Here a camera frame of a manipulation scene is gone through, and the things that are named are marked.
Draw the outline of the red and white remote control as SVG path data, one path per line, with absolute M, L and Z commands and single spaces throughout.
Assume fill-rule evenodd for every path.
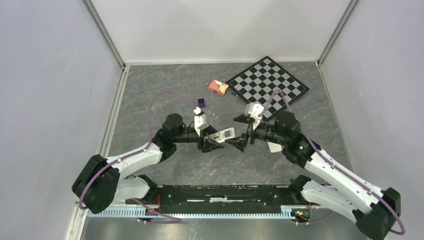
M 283 147 L 280 144 L 267 142 L 268 149 L 271 153 L 279 153 L 283 150 Z

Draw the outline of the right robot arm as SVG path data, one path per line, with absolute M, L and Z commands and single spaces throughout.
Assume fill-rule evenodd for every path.
M 315 203 L 343 215 L 371 240 L 383 240 L 394 232 L 392 227 L 401 215 L 400 193 L 391 187 L 383 190 L 339 164 L 304 133 L 292 112 L 277 112 L 274 124 L 248 113 L 233 121 L 247 124 L 247 130 L 227 143 L 242 152 L 248 141 L 281 145 L 281 152 L 288 161 L 330 184 L 326 187 L 309 177 L 298 176 L 288 191 L 293 203 Z

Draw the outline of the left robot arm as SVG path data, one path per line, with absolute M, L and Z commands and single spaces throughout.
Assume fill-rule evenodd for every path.
M 169 159 L 177 150 L 178 143 L 195 143 L 208 153 L 224 148 L 209 139 L 217 130 L 206 123 L 204 114 L 194 117 L 194 126 L 187 126 L 180 114 L 169 114 L 155 136 L 143 146 L 116 156 L 93 155 L 73 183 L 71 190 L 79 198 L 80 209 L 98 214 L 111 203 L 140 199 L 153 203 L 157 190 L 140 176 L 131 174 Z

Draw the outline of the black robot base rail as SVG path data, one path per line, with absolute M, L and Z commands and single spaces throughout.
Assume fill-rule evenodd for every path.
M 288 185 L 157 185 L 146 175 L 148 193 L 138 201 L 149 208 L 147 220 L 162 215 L 173 218 L 208 219 L 289 219 L 306 223 L 312 216 L 312 204 L 301 199 Z

